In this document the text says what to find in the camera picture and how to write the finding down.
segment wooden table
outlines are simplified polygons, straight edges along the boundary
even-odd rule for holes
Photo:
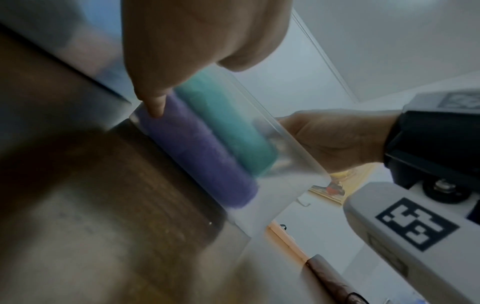
[[[107,131],[121,97],[5,32],[0,68],[0,303],[331,303],[129,121]]]

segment poster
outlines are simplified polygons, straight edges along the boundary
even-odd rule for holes
[[[343,205],[347,197],[368,180],[376,166],[377,164],[366,164],[331,174],[330,185],[327,187],[312,186],[310,191]]]

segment clear plastic container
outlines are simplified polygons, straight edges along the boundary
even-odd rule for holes
[[[212,66],[174,89],[162,118],[130,117],[254,236],[330,176],[248,91]]]

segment purple cylinder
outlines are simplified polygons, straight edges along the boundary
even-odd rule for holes
[[[256,181],[237,163],[210,128],[175,94],[161,118],[135,110],[140,127],[224,207],[241,208],[257,194]]]

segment hand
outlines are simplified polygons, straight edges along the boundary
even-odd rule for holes
[[[245,70],[273,52],[292,0],[122,0],[123,52],[135,93],[161,116],[165,94],[218,63]]]
[[[328,172],[383,162],[384,144],[399,112],[305,111],[279,122]]]

